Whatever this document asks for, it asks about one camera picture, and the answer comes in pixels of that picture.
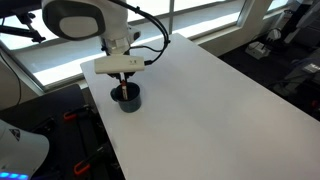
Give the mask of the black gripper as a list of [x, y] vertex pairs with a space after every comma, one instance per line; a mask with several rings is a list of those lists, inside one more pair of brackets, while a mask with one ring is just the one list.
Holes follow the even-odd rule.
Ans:
[[[122, 49], [112, 49], [110, 47], [103, 46], [101, 48], [102, 51], [106, 53], [107, 59], [128, 59], [129, 58], [129, 51], [123, 51]], [[135, 72], [126, 72], [125, 75], [125, 81], [127, 82], [130, 77], [132, 77], [135, 74]], [[109, 73], [108, 74], [112, 78], [116, 78], [119, 82], [121, 82], [121, 75], [120, 73]]]

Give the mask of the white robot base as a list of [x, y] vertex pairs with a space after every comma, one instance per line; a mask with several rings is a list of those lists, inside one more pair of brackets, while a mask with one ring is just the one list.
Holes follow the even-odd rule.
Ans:
[[45, 136], [0, 120], [0, 180], [31, 180], [49, 147]]

